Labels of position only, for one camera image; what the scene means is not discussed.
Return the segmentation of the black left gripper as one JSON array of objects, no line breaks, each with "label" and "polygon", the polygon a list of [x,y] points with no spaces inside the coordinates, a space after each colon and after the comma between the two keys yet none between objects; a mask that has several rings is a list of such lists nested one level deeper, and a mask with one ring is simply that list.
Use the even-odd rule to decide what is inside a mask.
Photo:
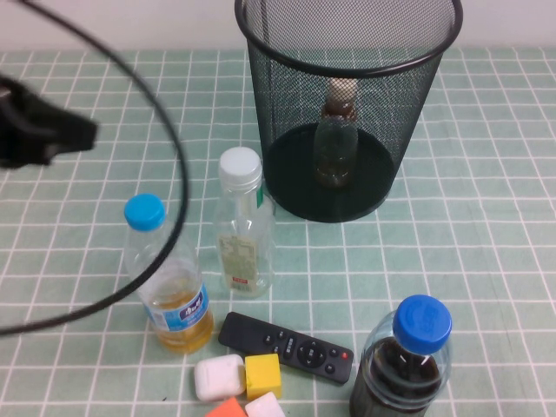
[{"label": "black left gripper", "polygon": [[57,136],[40,126],[35,110],[43,102],[20,82],[1,76],[1,168],[20,169],[28,165],[49,166],[54,153],[90,151],[96,146],[99,125],[89,117],[70,111],[57,116]]}]

